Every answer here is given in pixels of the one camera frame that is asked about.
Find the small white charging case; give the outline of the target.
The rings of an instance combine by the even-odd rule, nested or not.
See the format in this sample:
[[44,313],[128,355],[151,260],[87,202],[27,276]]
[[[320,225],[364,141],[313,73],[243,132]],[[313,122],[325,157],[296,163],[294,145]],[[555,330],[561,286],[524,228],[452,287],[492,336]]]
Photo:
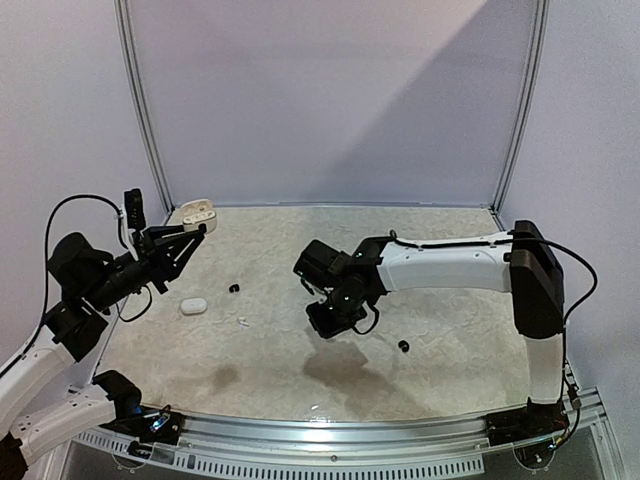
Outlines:
[[204,228],[204,232],[210,234],[217,227],[217,214],[213,202],[209,199],[198,199],[184,203],[177,212],[180,223],[186,232]]

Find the white oval charging case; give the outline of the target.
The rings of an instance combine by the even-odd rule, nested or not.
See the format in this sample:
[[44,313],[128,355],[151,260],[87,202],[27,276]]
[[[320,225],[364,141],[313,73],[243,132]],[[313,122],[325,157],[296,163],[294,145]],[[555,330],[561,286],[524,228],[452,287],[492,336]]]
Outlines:
[[180,311],[185,316],[200,315],[208,308],[204,298],[188,298],[180,303]]

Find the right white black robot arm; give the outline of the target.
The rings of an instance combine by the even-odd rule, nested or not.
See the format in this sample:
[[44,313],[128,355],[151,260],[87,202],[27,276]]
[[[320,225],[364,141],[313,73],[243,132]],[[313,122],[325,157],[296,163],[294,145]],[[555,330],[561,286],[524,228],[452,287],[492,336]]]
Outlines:
[[530,404],[517,427],[537,436],[556,417],[564,366],[564,272],[551,245],[527,220],[513,229],[475,238],[417,241],[395,233],[368,237],[348,254],[311,241],[293,272],[322,300],[307,306],[310,324],[330,339],[380,314],[387,294],[414,289],[478,289],[512,298],[517,332],[524,338]]

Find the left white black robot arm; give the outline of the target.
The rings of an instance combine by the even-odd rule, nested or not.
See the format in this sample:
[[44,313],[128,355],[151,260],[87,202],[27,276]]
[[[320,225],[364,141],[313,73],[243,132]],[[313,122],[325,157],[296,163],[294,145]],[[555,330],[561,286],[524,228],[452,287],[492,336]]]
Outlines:
[[95,426],[115,424],[138,434],[150,425],[140,389],[115,370],[95,376],[55,405],[30,414],[24,409],[97,346],[111,307],[148,286],[166,292],[206,233],[204,226],[149,227],[135,232],[134,249],[119,257],[95,249],[79,232],[59,241],[47,270],[61,287],[61,300],[45,313],[34,340],[1,372],[2,478],[23,478],[41,456]]

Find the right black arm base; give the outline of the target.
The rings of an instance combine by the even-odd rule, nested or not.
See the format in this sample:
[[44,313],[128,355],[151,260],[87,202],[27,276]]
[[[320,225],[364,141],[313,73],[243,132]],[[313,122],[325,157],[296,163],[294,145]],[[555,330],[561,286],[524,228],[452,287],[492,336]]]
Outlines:
[[569,425],[561,400],[554,404],[537,404],[528,400],[525,406],[487,414],[484,422],[491,446],[550,435]]

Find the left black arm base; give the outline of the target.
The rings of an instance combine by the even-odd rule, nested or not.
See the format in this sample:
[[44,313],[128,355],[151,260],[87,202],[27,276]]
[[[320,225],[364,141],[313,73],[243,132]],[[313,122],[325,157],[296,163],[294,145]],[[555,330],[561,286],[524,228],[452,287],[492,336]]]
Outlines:
[[139,443],[179,443],[186,416],[169,405],[160,410],[142,407],[138,414],[102,424],[101,428],[136,438]]

